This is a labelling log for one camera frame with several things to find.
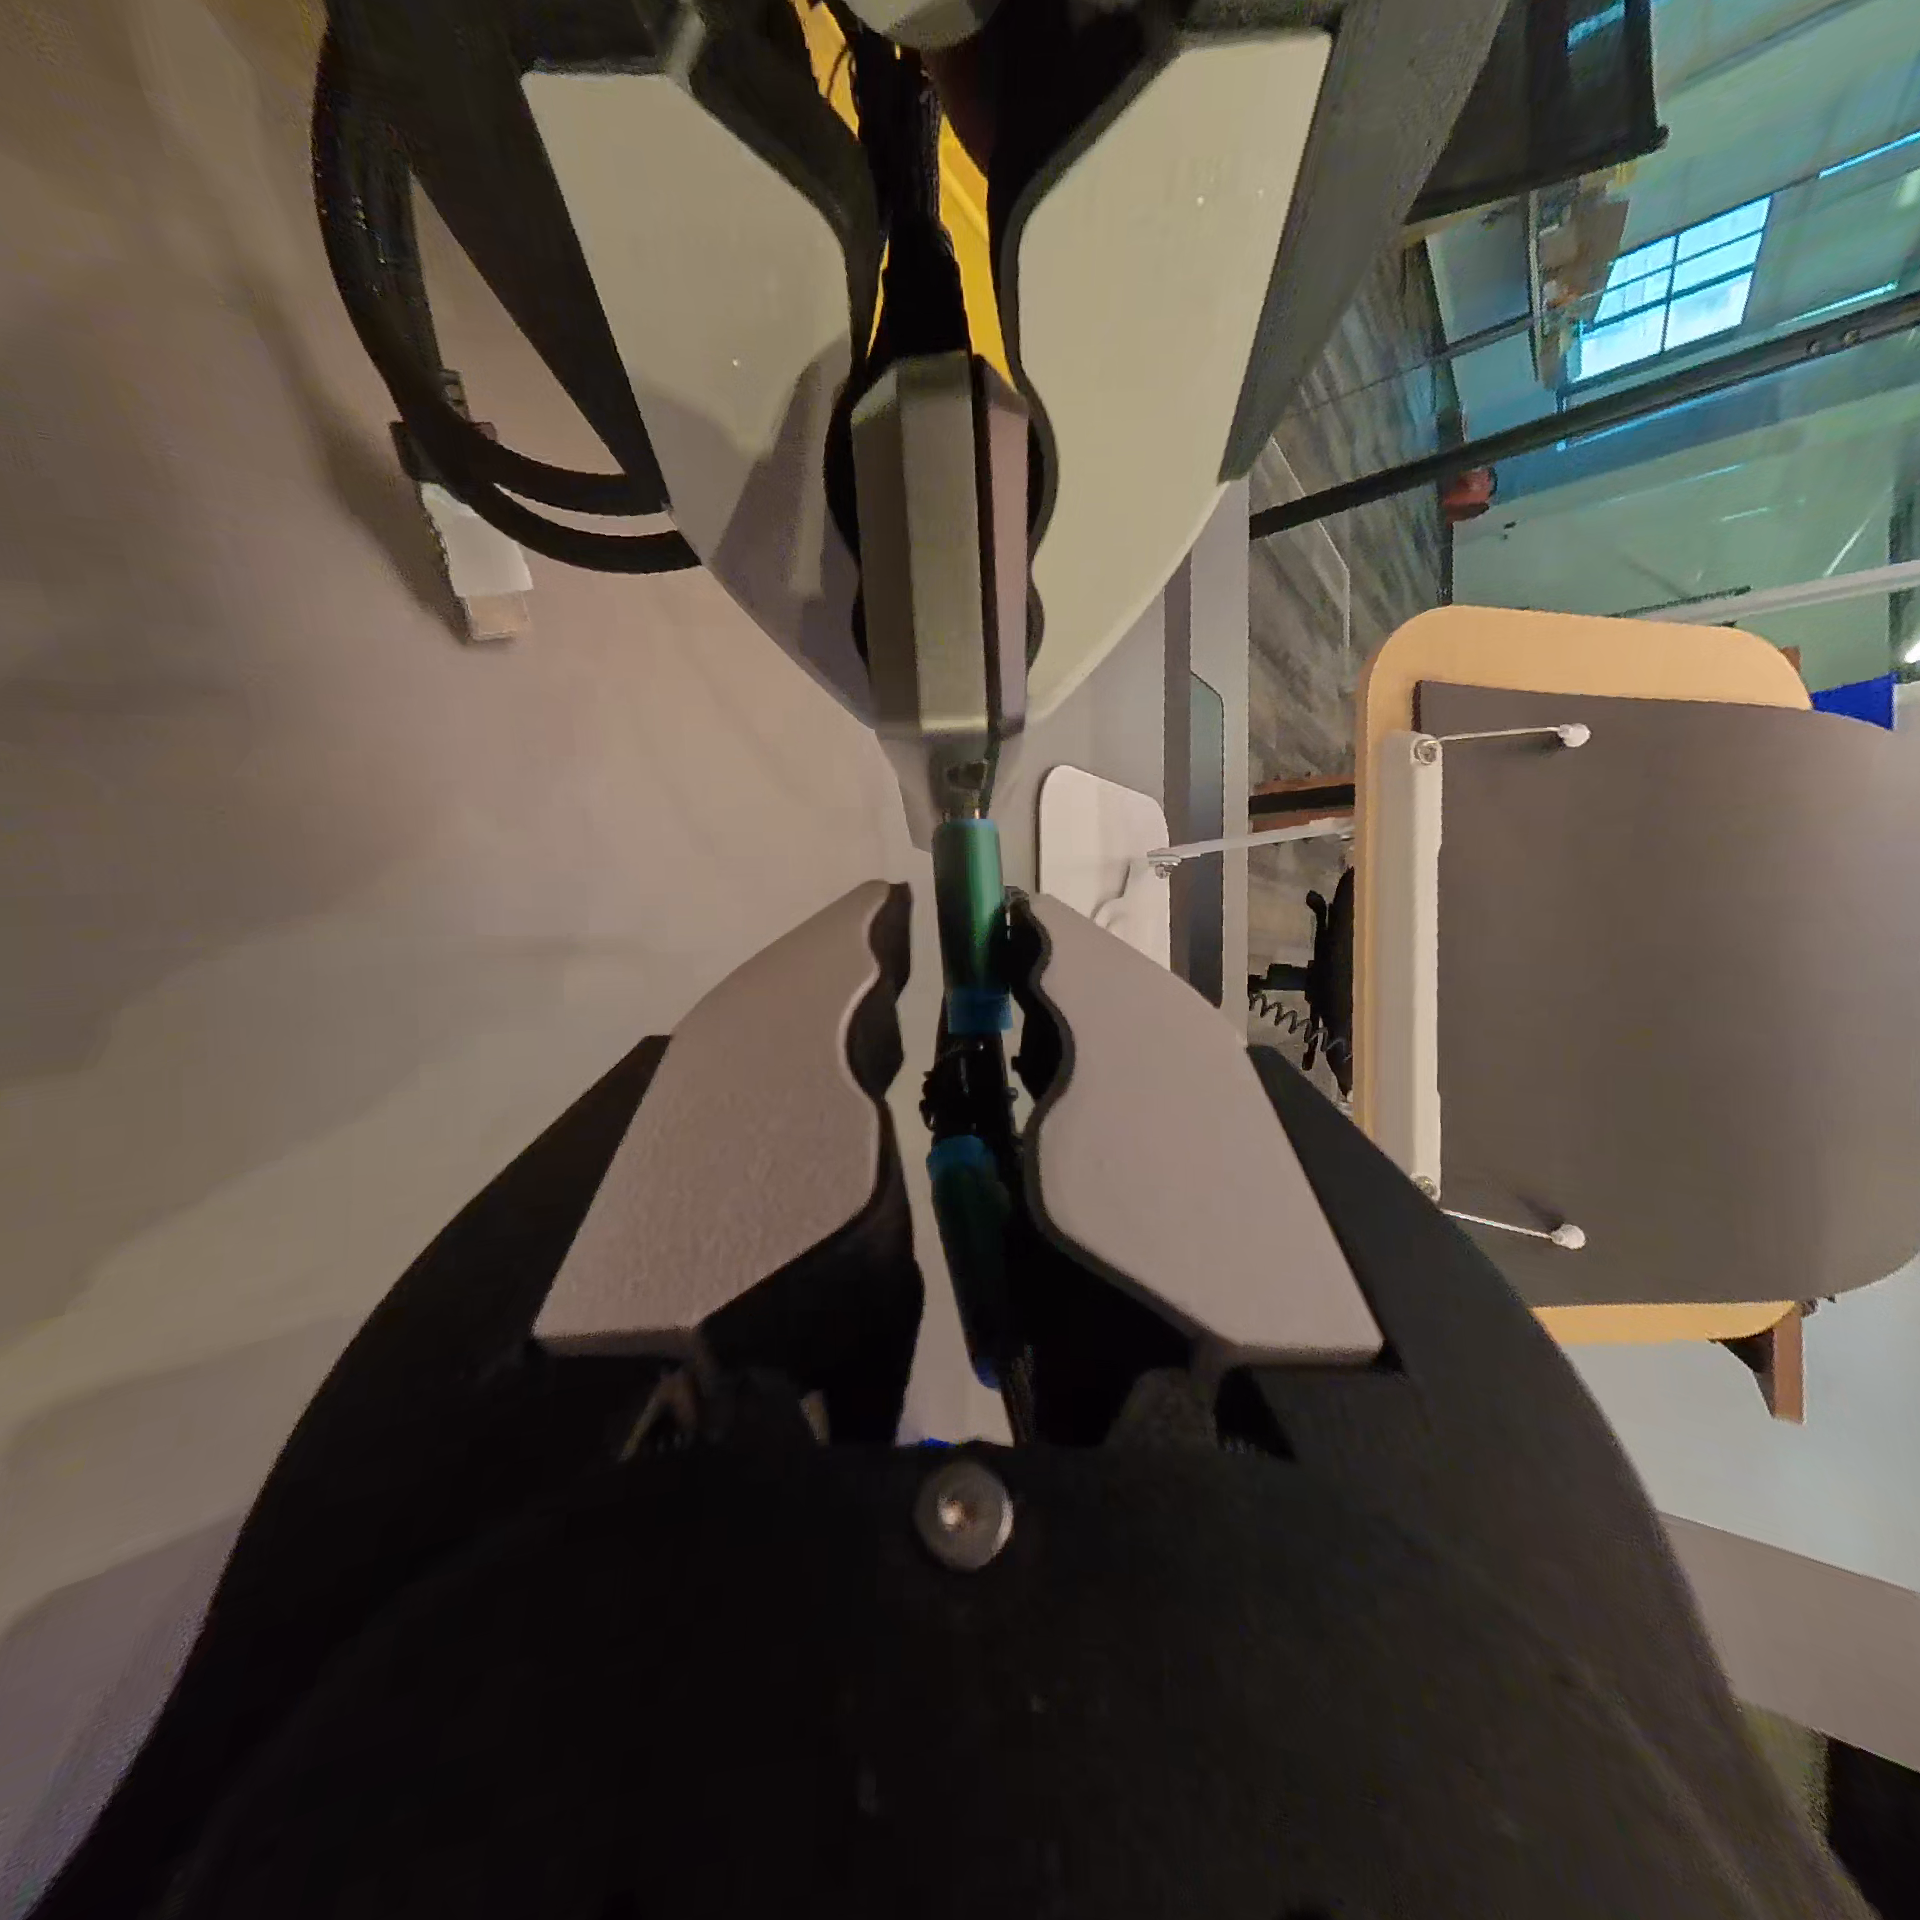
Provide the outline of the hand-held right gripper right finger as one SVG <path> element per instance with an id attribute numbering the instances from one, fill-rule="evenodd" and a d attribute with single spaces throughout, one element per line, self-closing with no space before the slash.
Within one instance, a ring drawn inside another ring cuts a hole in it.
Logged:
<path id="1" fill-rule="evenodd" d="M 1053 895 L 1011 929 L 1045 1235 L 1213 1360 L 1376 1360 L 1376 1313 L 1226 1015 Z"/>

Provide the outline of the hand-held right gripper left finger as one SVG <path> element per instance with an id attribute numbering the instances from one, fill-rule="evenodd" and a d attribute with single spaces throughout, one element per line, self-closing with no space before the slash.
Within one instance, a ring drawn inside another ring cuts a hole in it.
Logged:
<path id="1" fill-rule="evenodd" d="M 873 1333 L 921 1271 L 889 1110 L 912 894 L 865 880 L 709 989 L 665 1043 L 536 1318 L 553 1352 L 689 1352 L 779 1277 Z"/>

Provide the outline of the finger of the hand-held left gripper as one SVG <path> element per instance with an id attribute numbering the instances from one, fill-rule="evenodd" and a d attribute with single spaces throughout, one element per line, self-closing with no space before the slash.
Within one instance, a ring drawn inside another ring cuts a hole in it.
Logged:
<path id="1" fill-rule="evenodd" d="M 522 79 L 667 512 L 752 624 L 873 723 L 825 453 L 873 318 L 873 180 L 804 65 Z"/>
<path id="2" fill-rule="evenodd" d="M 1328 77 L 1325 30 L 1178 38 L 1013 220 L 1011 351 L 1049 433 L 1033 717 L 1134 629 L 1229 487 L 1232 423 Z"/>

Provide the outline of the black cable silver plugs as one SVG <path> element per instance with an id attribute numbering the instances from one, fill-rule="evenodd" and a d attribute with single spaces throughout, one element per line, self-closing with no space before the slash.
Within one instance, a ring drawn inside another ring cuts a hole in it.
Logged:
<path id="1" fill-rule="evenodd" d="M 659 59 L 714 65 L 716 38 L 683 12 Z M 322 41 L 310 111 L 315 204 L 322 228 Z M 465 412 L 500 446 L 541 463 L 611 473 L 617 463 L 564 395 L 538 349 L 493 299 L 449 224 L 414 187 L 422 286 L 438 359 L 460 379 Z M 938 318 L 933 296 L 960 295 L 952 343 L 920 335 L 872 361 L 848 412 L 852 515 L 834 518 L 856 563 L 852 638 L 868 670 L 873 727 L 907 741 L 955 742 L 1019 732 L 1029 661 L 1025 407 L 971 351 L 965 284 L 948 231 L 909 233 L 883 257 L 884 318 Z M 481 523 L 577 568 L 660 576 L 704 568 L 662 512 L 637 518 L 536 507 L 530 518 L 485 518 L 443 485 L 421 483 Z"/>

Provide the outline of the dark table hatch cover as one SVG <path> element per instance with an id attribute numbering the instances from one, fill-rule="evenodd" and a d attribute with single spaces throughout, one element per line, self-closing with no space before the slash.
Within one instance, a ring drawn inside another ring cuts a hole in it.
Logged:
<path id="1" fill-rule="evenodd" d="M 1226 703 L 1201 675 L 1188 675 L 1188 797 L 1186 844 L 1226 836 Z M 1185 862 L 1190 947 L 1218 944 L 1226 919 L 1222 855 L 1209 851 Z"/>

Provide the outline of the wooden book stand white base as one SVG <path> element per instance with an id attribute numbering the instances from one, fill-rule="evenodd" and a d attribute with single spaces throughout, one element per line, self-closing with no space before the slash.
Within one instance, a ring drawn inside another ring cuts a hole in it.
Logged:
<path id="1" fill-rule="evenodd" d="M 1264 1093 L 1372 1361 L 1749 1333 L 1916 1256 L 1916 761 L 1765 638 L 1440 607 L 1362 676 L 1354 1093 Z"/>

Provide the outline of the brown wooden desk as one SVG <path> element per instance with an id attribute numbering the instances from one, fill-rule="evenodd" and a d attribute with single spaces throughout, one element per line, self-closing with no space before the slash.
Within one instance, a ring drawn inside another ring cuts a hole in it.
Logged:
<path id="1" fill-rule="evenodd" d="M 1757 1382 L 1773 1421 L 1801 1425 L 1809 1419 L 1805 1327 L 1814 1302 L 1795 1302 L 1770 1325 L 1720 1340 Z"/>

